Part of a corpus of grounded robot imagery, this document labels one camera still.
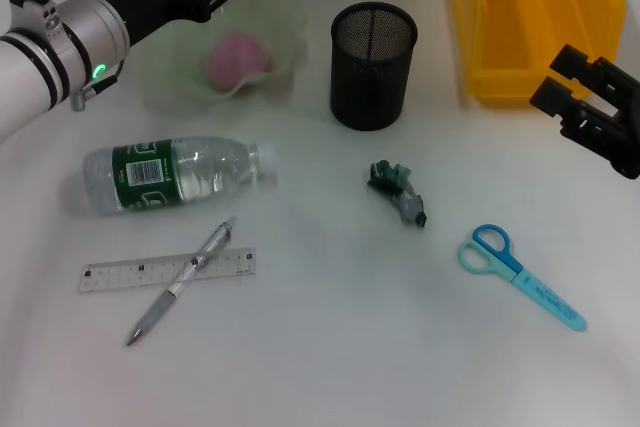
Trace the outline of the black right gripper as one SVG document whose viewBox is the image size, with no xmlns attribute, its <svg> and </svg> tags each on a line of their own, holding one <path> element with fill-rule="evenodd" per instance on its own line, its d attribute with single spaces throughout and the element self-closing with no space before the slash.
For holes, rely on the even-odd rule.
<svg viewBox="0 0 640 427">
<path fill-rule="evenodd" d="M 546 77 L 529 103 L 550 117 L 561 117 L 562 136 L 600 155 L 614 157 L 611 166 L 626 178 L 639 177 L 639 82 L 604 57 L 593 62 L 566 44 L 551 69 L 615 107 L 613 118 L 573 97 L 572 91 Z"/>
</svg>

